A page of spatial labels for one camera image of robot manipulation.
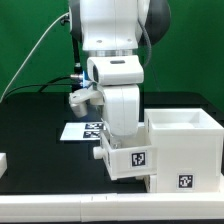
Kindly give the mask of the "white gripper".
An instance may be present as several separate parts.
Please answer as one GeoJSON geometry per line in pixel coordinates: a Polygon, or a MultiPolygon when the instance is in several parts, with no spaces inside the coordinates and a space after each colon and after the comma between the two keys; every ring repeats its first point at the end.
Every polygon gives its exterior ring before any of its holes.
{"type": "Polygon", "coordinates": [[[113,149],[121,147],[117,137],[135,136],[138,130],[140,93],[137,85],[107,86],[102,90],[102,119],[112,136],[113,149]]]}

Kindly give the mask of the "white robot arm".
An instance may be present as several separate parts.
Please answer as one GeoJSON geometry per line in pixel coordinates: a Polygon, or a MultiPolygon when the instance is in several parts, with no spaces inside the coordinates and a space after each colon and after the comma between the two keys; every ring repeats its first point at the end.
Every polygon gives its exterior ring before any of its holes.
{"type": "Polygon", "coordinates": [[[109,143],[120,148],[138,131],[144,66],[135,53],[151,49],[166,34],[171,12],[167,0],[70,0],[72,35],[88,54],[88,87],[72,92],[71,108],[87,114],[86,103],[102,107],[109,143]]]}

